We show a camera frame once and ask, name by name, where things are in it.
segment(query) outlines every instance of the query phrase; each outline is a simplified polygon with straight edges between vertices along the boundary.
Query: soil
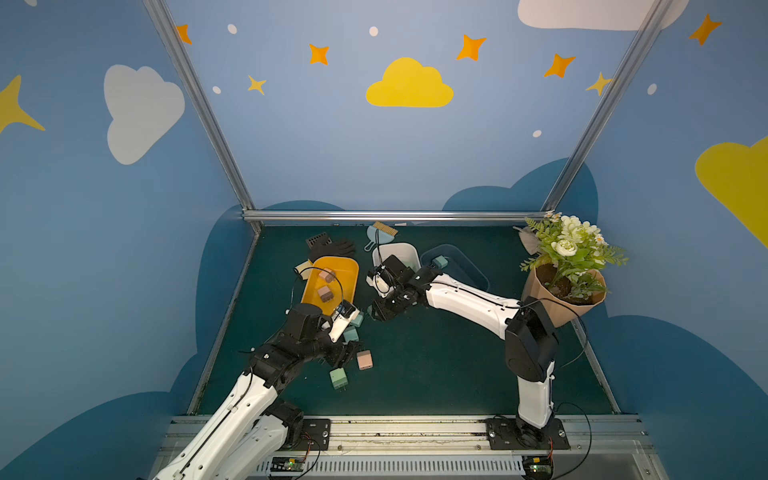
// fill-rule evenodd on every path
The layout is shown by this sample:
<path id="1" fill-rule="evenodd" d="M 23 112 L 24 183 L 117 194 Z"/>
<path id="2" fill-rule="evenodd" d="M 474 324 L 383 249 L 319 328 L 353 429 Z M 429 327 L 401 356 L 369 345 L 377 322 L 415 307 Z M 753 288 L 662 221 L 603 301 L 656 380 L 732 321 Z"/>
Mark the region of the soil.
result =
<path id="1" fill-rule="evenodd" d="M 554 279 L 554 275 L 557 273 L 556 269 L 551 263 L 536 267 L 536 277 L 541 285 L 544 285 L 549 293 L 556 296 L 564 302 L 568 302 L 571 305 L 594 305 L 592 296 L 587 299 L 584 298 L 570 298 L 571 294 L 571 281 L 567 278 L 561 278 L 554 286 L 550 286 L 549 283 Z"/>

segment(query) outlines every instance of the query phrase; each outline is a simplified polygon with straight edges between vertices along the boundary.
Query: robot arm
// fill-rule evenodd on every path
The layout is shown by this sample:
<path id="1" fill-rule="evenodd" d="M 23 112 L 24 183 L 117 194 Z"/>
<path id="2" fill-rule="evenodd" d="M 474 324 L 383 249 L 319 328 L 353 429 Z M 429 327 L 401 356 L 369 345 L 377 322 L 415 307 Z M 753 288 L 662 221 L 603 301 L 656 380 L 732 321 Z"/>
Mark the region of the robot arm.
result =
<path id="1" fill-rule="evenodd" d="M 421 303 L 463 316 L 504 340 L 505 362 L 518 377 L 518 430 L 531 445 L 538 442 L 552 418 L 551 380 L 559 344 L 541 303 L 522 305 L 472 288 L 430 266 L 414 273 L 394 255 L 369 272 L 367 281 L 386 293 L 371 305 L 376 319 L 390 320 Z"/>
<path id="2" fill-rule="evenodd" d="M 306 362 L 324 359 L 333 368 L 348 363 L 362 344 L 336 342 L 330 323 L 349 323 L 357 312 L 346 301 L 332 317 L 307 303 L 289 310 L 283 327 L 251 355 L 224 403 L 155 480 L 241 480 L 282 445 L 295 444 L 303 413 L 276 402 L 277 396 Z"/>

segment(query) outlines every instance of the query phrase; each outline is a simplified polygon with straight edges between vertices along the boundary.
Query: pink block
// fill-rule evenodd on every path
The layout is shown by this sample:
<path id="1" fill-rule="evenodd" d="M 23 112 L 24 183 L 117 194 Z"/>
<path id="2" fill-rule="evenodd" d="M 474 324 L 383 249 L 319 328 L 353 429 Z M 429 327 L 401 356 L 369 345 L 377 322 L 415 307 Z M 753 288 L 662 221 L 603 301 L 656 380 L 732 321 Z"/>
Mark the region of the pink block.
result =
<path id="1" fill-rule="evenodd" d="M 366 370 L 373 367 L 373 358 L 371 357 L 370 350 L 364 350 L 357 353 L 357 366 L 361 370 Z"/>
<path id="2" fill-rule="evenodd" d="M 330 268 L 324 268 L 317 276 L 325 280 L 326 283 L 331 283 L 336 279 L 336 274 Z"/>
<path id="3" fill-rule="evenodd" d="M 333 300 L 333 292 L 330 288 L 328 288 L 327 285 L 321 286 L 319 289 L 317 289 L 317 295 L 319 295 L 323 302 L 329 302 Z"/>

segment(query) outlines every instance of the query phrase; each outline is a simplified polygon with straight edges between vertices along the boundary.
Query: vent grille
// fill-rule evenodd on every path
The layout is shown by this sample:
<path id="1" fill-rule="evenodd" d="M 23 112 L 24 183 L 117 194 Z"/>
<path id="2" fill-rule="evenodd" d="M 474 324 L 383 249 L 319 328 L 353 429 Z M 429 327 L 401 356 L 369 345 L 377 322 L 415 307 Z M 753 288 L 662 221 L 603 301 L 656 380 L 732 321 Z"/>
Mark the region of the vent grille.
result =
<path id="1" fill-rule="evenodd" d="M 270 461 L 259 465 L 252 475 L 266 476 Z M 273 477 L 293 477 L 301 472 L 272 472 Z M 417 476 L 417 475 L 523 475 L 522 457 L 519 455 L 420 455 L 420 456 L 320 456 L 317 465 L 306 476 Z"/>

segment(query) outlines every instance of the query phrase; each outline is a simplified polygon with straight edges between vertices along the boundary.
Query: yellow tray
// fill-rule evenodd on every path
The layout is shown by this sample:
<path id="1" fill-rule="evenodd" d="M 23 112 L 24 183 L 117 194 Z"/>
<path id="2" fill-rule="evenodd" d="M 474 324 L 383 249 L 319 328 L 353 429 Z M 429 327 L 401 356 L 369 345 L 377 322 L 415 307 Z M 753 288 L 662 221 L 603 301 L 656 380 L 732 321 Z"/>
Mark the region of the yellow tray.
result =
<path id="1" fill-rule="evenodd" d="M 344 288 L 344 300 L 354 303 L 357 274 L 360 271 L 360 266 L 355 260 L 348 257 L 320 257 L 313 265 L 317 268 L 333 270 Z M 323 314 L 330 315 L 341 303 L 341 289 L 339 288 L 339 282 L 333 280 L 331 283 L 326 283 L 325 280 L 319 277 L 319 274 L 319 270 L 314 268 L 311 270 L 310 278 L 306 281 L 306 286 L 304 287 L 304 295 L 301 297 L 301 302 L 317 305 L 323 309 Z M 320 299 L 320 295 L 317 294 L 317 289 L 321 286 L 328 286 L 331 292 L 333 292 L 333 299 L 329 302 L 324 303 Z"/>

